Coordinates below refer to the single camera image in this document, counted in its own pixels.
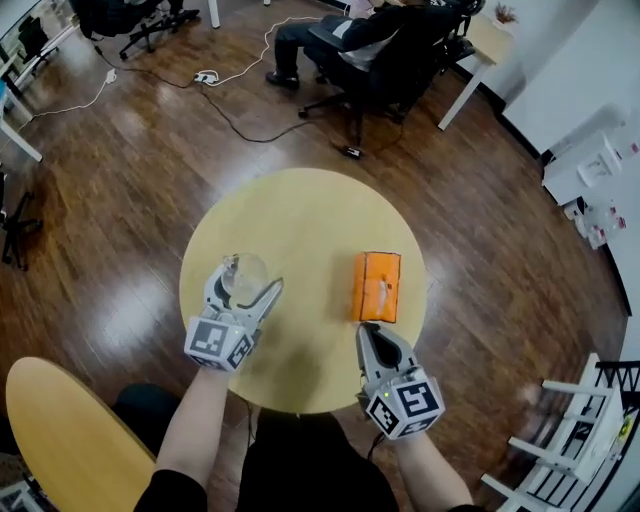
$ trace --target seated person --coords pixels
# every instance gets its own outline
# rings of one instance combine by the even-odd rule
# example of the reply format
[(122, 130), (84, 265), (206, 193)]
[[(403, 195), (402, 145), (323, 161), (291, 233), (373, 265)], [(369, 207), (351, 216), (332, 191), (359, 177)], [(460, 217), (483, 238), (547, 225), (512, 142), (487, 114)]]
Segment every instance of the seated person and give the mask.
[[(372, 0), (372, 4), (377, 7), (361, 11), (358, 13), (360, 18), (329, 15), (320, 22), (289, 23), (280, 27), (275, 37), (276, 70), (266, 74), (267, 82), (291, 90), (298, 89), (298, 48), (326, 46), (326, 43), (309, 32), (309, 28), (318, 23), (339, 37), (345, 47), (353, 48), (352, 51), (339, 53), (340, 57), (355, 68), (367, 72), (378, 53), (391, 42), (407, 20), (410, 13), (403, 9), (405, 5), (431, 9), (429, 16), (437, 18), (438, 23), (442, 20), (443, 24), (447, 24), (452, 18), (450, 9), (431, 6), (429, 0)], [(439, 39), (441, 35), (434, 34), (434, 37)]]

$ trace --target trousers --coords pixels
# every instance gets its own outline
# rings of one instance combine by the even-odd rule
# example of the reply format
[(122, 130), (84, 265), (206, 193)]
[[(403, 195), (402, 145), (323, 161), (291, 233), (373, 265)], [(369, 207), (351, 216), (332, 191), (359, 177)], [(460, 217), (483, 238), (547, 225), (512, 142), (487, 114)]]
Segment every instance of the trousers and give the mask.
[[(337, 15), (326, 16), (322, 20), (322, 25), (327, 30), (335, 30), (344, 17)], [(278, 29), (275, 37), (274, 53), (276, 56), (276, 67), (278, 72), (286, 77), (298, 76), (298, 48), (314, 46), (324, 48), (326, 45), (309, 32), (309, 28), (316, 25), (311, 23), (289, 23)]]

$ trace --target white table leg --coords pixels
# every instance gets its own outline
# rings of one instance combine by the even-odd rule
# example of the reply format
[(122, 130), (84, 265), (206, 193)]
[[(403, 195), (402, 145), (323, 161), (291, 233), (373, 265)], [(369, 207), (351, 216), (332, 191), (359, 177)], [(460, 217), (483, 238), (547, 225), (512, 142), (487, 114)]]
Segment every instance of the white table leg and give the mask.
[(449, 123), (451, 122), (451, 120), (455, 117), (455, 115), (462, 108), (462, 106), (467, 102), (467, 100), (469, 99), (469, 96), (471, 96), (473, 91), (476, 90), (476, 87), (478, 87), (478, 84), (482, 81), (482, 77), (490, 67), (491, 67), (491, 64), (487, 62), (480, 63), (480, 67), (475, 72), (475, 74), (471, 77), (471, 80), (469, 80), (469, 83), (464, 88), (464, 91), (460, 93), (460, 96), (458, 96), (458, 99), (455, 101), (455, 103), (451, 106), (449, 111), (442, 118), (442, 121), (440, 121), (438, 128), (440, 128), (441, 130), (445, 130), (447, 126), (449, 126)]
[(42, 155), (38, 153), (31, 144), (20, 137), (20, 134), (11, 128), (4, 119), (0, 119), (0, 130), (6, 133), (13, 142), (25, 150), (36, 162), (40, 162), (42, 160)]
[(209, 14), (211, 14), (211, 26), (220, 28), (220, 16), (218, 15), (218, 0), (209, 1)]
[(18, 98), (16, 98), (16, 95), (13, 94), (11, 92), (11, 90), (7, 87), (6, 89), (6, 93), (7, 93), (7, 97), (11, 100), (11, 102), (16, 106), (16, 108), (22, 112), (22, 115), (24, 117), (27, 118), (27, 121), (31, 121), (33, 119), (33, 114), (31, 114), (31, 112), (29, 112), (29, 109), (27, 107), (24, 106), (24, 103), (22, 103), (20, 100), (18, 100)]

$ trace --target white cable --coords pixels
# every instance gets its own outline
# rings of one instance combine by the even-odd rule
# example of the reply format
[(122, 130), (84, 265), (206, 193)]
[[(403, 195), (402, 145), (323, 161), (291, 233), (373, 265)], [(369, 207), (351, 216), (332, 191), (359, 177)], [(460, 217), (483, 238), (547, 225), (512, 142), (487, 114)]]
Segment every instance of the white cable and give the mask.
[[(256, 64), (259, 64), (260, 62), (262, 62), (262, 59), (264, 58), (264, 54), (267, 53), (269, 48), (271, 48), (271, 45), (269, 44), (269, 40), (267, 38), (269, 37), (269, 34), (271, 34), (271, 32), (273, 32), (276, 27), (279, 27), (280, 25), (284, 25), (285, 23), (287, 23), (289, 21), (292, 21), (292, 20), (301, 21), (301, 20), (319, 20), (319, 19), (320, 18), (314, 18), (312, 16), (304, 16), (302, 18), (295, 18), (293, 16), (290, 16), (289, 18), (287, 18), (284, 21), (281, 21), (279, 23), (274, 23), (273, 26), (269, 29), (269, 31), (264, 33), (264, 42), (265, 42), (266, 46), (265, 46), (264, 50), (262, 50), (262, 53), (260, 54), (260, 58), (257, 61), (249, 64), (249, 66), (247, 66), (247, 68), (242, 73), (238, 73), (237, 75), (231, 75), (230, 77), (225, 78), (224, 80), (221, 80), (219, 82), (216, 81), (213, 84), (205, 83), (205, 85), (208, 85), (209, 87), (218, 87), (219, 85), (222, 85), (225, 82), (228, 82), (229, 80), (233, 80), (234, 78), (241, 77), (242, 75), (246, 74), (247, 71), (249, 71), (253, 66), (255, 66)], [(211, 70), (211, 69), (210, 70), (198, 71), (198, 73), (212, 73), (212, 74), (215, 73), (216, 80), (218, 78), (218, 73), (216, 71), (214, 71), (214, 70)]]
[(35, 117), (48, 116), (50, 114), (62, 114), (63, 112), (71, 112), (72, 110), (76, 110), (78, 108), (90, 107), (91, 105), (93, 105), (96, 102), (96, 100), (98, 99), (100, 94), (102, 94), (102, 91), (104, 90), (105, 85), (107, 85), (107, 80), (106, 79), (105, 79), (104, 82), (102, 82), (102, 87), (100, 87), (100, 90), (98, 91), (98, 94), (96, 94), (96, 97), (93, 98), (93, 100), (90, 103), (87, 103), (86, 105), (78, 105), (76, 107), (65, 108), (64, 110), (55, 110), (53, 112), (40, 112), (39, 114), (33, 114), (33, 117), (35, 118)]
[[(102, 94), (102, 91), (104, 90), (105, 86), (111, 83), (109, 82), (109, 78), (105, 78), (104, 82), (102, 82), (102, 87), (100, 87), (100, 90), (98, 91), (98, 94), (96, 94), (96, 97), (93, 98), (93, 100), (90, 103), (87, 103), (86, 105), (78, 105), (76, 107), (71, 107), (71, 108), (65, 108), (64, 110), (56, 110), (53, 112), (40, 112), (39, 114), (33, 114), (33, 117), (31, 119), (29, 119), (29, 121), (27, 121), (26, 123), (24, 123), (20, 128), (18, 128), (16, 130), (16, 133), (20, 133), (20, 130), (22, 130), (25, 126), (27, 126), (33, 119), (35, 119), (36, 117), (42, 117), (42, 116), (48, 116), (50, 114), (61, 114), (63, 112), (70, 112), (71, 110), (76, 110), (78, 108), (87, 108), (90, 107), (91, 105), (93, 105), (96, 100), (98, 99), (98, 97), (100, 96), (100, 94)], [(7, 140), (4, 143), (4, 146), (2, 146), (2, 148), (0, 149), (0, 154), (5, 150), (5, 148), (7, 147), (7, 145), (9, 144), (9, 142), (11, 142), (11, 139)]]

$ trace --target wooden floor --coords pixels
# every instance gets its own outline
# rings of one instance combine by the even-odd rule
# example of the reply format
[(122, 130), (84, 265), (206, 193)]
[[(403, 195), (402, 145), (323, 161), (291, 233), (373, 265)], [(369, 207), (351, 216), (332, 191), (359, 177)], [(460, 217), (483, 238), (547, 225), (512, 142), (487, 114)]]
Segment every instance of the wooden floor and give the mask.
[[(258, 0), (229, 0), (222, 28), (214, 31), (202, 4), (199, 24), (126, 64), (180, 83), (200, 69), (226, 77), (257, 58), (272, 23), (334, 12), (311, 0), (274, 0), (269, 8)], [(100, 45), (119, 63), (121, 38)], [(328, 93), (312, 81), (308, 62), (297, 93), (266, 86), (271, 52), (266, 60), (206, 91), (252, 137), (296, 123), (299, 106)], [(87, 103), (108, 69), (91, 44), (74, 35), (25, 87), (25, 101), (37, 112)], [(257, 176), (300, 166), (338, 171), (398, 209), (436, 277), (418, 349), (447, 406), (431, 435), (484, 499), (478, 479), (485, 471), (508, 471), (508, 437), (533, 438), (542, 428), (541, 380), (575, 379), (591, 351), (616, 358), (626, 314), (604, 255), (591, 251), (563, 218), (540, 186), (539, 165), (481, 95), (471, 97), (446, 132), (438, 130), (463, 87), (453, 72), (438, 77), (390, 147), (399, 127), (367, 119), (367, 156), (360, 162), (332, 147), (347, 140), (341, 109), (274, 143), (251, 144), (197, 88), (176, 89), (140, 73), (119, 71), (90, 108), (34, 120), (22, 133), (44, 161), (35, 164), (12, 144), (0, 155), (17, 184), (14, 197), (33, 189), (32, 213), (45, 221), (28, 243), (28, 273), (0, 265), (0, 375), (32, 355), (70, 369), (107, 402), (137, 381), (183, 393), (196, 368), (182, 355), (178, 280), (199, 220)], [(336, 414), (366, 453), (375, 428), (355, 405)], [(229, 398), (225, 425), (210, 485), (212, 510), (233, 510), (236, 502), (247, 435), (237, 398)], [(406, 509), (384, 445), (376, 461)]]

